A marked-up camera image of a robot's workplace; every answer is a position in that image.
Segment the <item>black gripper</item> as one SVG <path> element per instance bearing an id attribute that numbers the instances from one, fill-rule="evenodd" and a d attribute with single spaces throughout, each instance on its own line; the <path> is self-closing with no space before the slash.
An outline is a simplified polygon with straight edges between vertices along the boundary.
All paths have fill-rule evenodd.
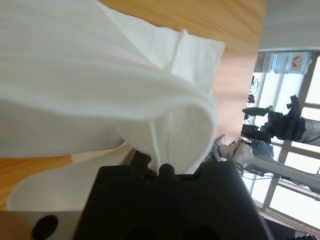
<path id="1" fill-rule="evenodd" d="M 267 108 L 248 107 L 242 110 L 248 116 L 265 116 Z M 297 142 L 302 139 L 306 130 L 306 120 L 293 113 L 283 115 L 280 112 L 269 111 L 267 122 L 258 130 L 255 125 L 243 124 L 241 136 L 249 139 L 271 143 L 271 138 L 279 140 L 290 140 Z"/>

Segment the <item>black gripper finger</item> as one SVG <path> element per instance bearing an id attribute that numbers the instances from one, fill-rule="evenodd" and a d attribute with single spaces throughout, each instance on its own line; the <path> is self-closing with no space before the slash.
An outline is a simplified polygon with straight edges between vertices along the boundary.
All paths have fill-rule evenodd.
<path id="1" fill-rule="evenodd" d="M 130 162 L 133 175 L 136 180 L 150 180 L 153 177 L 153 171 L 148 165 L 151 162 L 151 157 L 140 151 L 136 151 Z"/>

